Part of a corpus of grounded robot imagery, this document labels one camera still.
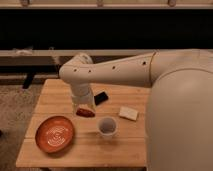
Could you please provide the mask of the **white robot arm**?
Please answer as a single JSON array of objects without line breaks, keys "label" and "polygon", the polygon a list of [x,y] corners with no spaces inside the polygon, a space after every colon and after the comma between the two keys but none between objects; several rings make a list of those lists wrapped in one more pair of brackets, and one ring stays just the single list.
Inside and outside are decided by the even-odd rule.
[{"label": "white robot arm", "polygon": [[213,52],[155,51],[102,63],[80,53],[59,75],[74,106],[94,105],[93,83],[148,88],[147,171],[213,171]]}]

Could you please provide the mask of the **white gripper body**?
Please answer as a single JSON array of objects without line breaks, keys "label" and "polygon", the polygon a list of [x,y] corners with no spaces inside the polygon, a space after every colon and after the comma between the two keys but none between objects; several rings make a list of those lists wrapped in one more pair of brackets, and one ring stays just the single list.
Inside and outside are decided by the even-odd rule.
[{"label": "white gripper body", "polygon": [[92,91],[89,91],[86,95],[82,96],[72,95],[71,99],[72,99],[73,113],[76,113],[81,105],[87,105],[92,112],[95,111],[96,105]]}]

